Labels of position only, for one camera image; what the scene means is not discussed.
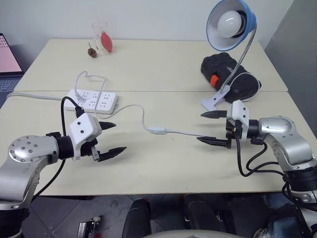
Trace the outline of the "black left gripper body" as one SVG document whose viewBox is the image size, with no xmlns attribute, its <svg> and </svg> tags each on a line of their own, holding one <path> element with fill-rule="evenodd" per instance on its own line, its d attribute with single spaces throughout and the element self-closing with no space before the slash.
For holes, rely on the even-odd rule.
<svg viewBox="0 0 317 238">
<path fill-rule="evenodd" d="M 97 139 L 85 142 L 80 148 L 81 157 L 92 156 L 95 162 L 99 161 L 100 152 L 95 148 L 97 143 Z"/>
</svg>

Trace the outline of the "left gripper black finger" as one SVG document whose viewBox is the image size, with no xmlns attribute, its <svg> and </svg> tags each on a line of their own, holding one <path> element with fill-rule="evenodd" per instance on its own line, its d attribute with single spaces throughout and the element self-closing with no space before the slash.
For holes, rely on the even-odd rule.
<svg viewBox="0 0 317 238">
<path fill-rule="evenodd" d="M 111 158 L 119 155 L 120 153 L 122 153 L 126 148 L 127 147 L 117 147 L 117 148 L 110 149 L 105 153 L 99 153 L 98 162 L 102 162 L 102 161 L 111 159 Z"/>
<path fill-rule="evenodd" d="M 100 121 L 99 125 L 101 127 L 101 130 L 107 130 L 116 126 L 116 124 L 112 122 L 105 122 L 105 121 Z"/>
</svg>

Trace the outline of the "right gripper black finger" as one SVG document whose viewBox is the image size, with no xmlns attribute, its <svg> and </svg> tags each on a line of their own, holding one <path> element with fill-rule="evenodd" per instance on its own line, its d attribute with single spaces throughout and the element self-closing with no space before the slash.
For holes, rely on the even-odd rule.
<svg viewBox="0 0 317 238">
<path fill-rule="evenodd" d="M 227 111 L 217 110 L 217 111 L 209 111 L 201 114 L 202 117 L 209 119 L 219 119 L 219 118 L 227 118 Z"/>
<path fill-rule="evenodd" d="M 197 139 L 200 142 L 206 143 L 208 145 L 220 146 L 220 147 L 227 147 L 227 142 L 228 142 L 228 140 L 217 139 L 216 137 L 210 137 L 210 136 L 200 136 L 200 137 L 197 137 Z"/>
</svg>

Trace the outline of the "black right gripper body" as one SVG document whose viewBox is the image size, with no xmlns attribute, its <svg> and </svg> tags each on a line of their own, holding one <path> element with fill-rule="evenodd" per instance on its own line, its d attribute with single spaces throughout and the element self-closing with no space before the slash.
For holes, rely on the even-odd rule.
<svg viewBox="0 0 317 238">
<path fill-rule="evenodd" d="M 231 141 L 236 138 L 241 139 L 242 136 L 242 123 L 239 120 L 226 119 L 226 148 L 231 149 Z"/>
</svg>

